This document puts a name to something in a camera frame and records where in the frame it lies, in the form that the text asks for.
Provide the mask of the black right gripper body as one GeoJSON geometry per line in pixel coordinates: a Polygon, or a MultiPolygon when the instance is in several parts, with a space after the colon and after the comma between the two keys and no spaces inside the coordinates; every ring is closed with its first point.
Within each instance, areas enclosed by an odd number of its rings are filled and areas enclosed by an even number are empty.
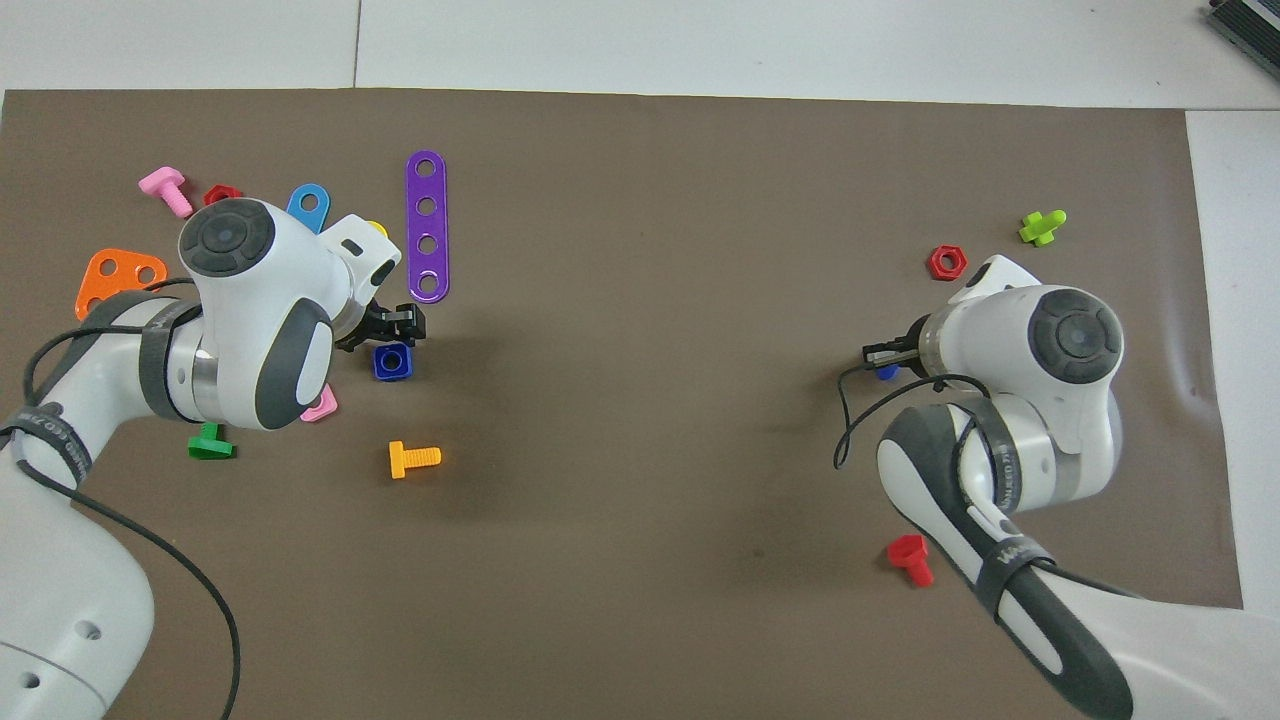
{"type": "Polygon", "coordinates": [[[929,377],[937,369],[937,322],[934,316],[923,316],[908,331],[909,352],[914,355],[904,361],[904,366],[916,377],[929,377]]]}

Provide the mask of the orange heart holed plate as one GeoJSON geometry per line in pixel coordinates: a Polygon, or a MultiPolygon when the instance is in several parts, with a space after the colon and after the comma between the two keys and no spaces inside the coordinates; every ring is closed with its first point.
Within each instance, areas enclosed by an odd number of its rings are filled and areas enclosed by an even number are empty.
{"type": "Polygon", "coordinates": [[[142,290],[168,278],[164,260],[145,252],[101,249],[87,263],[74,301],[78,320],[115,293],[142,290]]]}

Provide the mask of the green toy screw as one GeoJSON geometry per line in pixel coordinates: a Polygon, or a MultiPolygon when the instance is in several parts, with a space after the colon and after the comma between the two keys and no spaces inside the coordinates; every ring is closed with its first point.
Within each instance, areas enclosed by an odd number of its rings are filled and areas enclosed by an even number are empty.
{"type": "Polygon", "coordinates": [[[224,460],[236,456],[236,446],[223,437],[223,425],[205,421],[187,441],[187,454],[197,460],[224,460]]]}

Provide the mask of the red toy screw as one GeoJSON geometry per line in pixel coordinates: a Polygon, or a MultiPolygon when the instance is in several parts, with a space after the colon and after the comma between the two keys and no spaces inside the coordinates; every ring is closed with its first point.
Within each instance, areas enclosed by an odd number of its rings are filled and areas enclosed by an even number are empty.
{"type": "Polygon", "coordinates": [[[931,570],[928,543],[922,534],[904,534],[890,542],[884,556],[892,568],[897,568],[918,588],[934,584],[931,570]]]}

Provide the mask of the brown table mat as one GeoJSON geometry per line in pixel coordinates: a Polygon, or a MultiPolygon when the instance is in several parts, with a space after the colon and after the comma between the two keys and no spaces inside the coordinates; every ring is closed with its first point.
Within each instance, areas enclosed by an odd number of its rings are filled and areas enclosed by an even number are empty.
{"type": "Polygon", "coordinates": [[[132,421],[86,492],[233,607],[234,720],[1079,720],[881,488],[877,413],[840,470],[863,345],[957,288],[941,243],[1110,304],[1123,457],[1018,515],[1069,570],[1239,606],[1199,222],[1180,111],[428,91],[14,92],[0,120],[0,416],[76,324],[105,247],[179,273],[179,169],[404,241],[403,174],[447,164],[451,290],[415,374],[338,354],[339,411],[228,430],[132,421]],[[1064,210],[1052,243],[1032,211],[1064,210]],[[443,462],[393,480],[387,445],[443,462]]]}

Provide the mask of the purple four-hole strip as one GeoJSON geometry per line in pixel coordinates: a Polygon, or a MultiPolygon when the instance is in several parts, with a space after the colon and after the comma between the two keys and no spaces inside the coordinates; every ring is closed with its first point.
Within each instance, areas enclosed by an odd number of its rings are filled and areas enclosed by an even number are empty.
{"type": "Polygon", "coordinates": [[[438,304],[451,287],[448,174],[444,158],[421,149],[404,164],[406,268],[408,291],[438,304]]]}

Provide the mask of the orange toy screw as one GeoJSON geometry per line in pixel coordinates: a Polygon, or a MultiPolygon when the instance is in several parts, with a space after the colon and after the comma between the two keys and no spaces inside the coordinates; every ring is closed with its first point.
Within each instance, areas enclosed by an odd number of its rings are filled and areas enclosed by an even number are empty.
{"type": "Polygon", "coordinates": [[[408,470],[420,468],[434,468],[443,462],[443,452],[439,447],[406,447],[402,441],[390,441],[387,445],[388,465],[393,480],[404,479],[408,470]]]}

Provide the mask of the lime cross toy screw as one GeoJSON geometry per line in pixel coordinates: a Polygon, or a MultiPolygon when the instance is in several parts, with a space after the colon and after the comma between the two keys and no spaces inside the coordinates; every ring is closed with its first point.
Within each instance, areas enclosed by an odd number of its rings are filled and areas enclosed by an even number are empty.
{"type": "Polygon", "coordinates": [[[1032,211],[1021,219],[1018,234],[1024,243],[1044,247],[1055,240],[1055,232],[1066,223],[1068,214],[1059,209],[1048,213],[1032,211]]]}

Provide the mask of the blue two-hole strip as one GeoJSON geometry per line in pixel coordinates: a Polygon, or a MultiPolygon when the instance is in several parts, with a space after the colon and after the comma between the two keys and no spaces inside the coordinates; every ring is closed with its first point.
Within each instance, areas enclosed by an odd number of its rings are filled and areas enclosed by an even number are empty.
{"type": "Polygon", "coordinates": [[[303,183],[292,191],[285,211],[312,233],[320,234],[326,224],[330,205],[329,192],[323,186],[303,183]]]}

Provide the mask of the large pink toy screw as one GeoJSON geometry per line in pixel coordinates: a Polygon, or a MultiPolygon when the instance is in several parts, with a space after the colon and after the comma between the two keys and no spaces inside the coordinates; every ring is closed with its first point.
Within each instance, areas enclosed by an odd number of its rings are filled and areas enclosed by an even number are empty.
{"type": "Polygon", "coordinates": [[[150,197],[163,200],[169,210],[182,219],[192,217],[195,209],[182,190],[186,176],[174,167],[159,167],[138,179],[138,188],[150,197]]]}

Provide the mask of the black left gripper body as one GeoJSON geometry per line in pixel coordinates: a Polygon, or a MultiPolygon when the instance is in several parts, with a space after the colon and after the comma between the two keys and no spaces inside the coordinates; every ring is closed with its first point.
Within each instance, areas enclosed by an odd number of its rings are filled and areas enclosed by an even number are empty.
{"type": "Polygon", "coordinates": [[[393,315],[392,310],[371,300],[356,327],[337,340],[335,347],[351,354],[365,342],[397,342],[399,334],[393,315]]]}

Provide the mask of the grey ribbed device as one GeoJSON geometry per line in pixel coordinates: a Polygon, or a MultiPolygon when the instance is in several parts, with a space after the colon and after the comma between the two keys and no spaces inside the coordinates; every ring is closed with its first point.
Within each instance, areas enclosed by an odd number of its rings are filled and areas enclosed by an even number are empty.
{"type": "Polygon", "coordinates": [[[1280,0],[1210,0],[1206,20],[1280,81],[1280,0]]]}

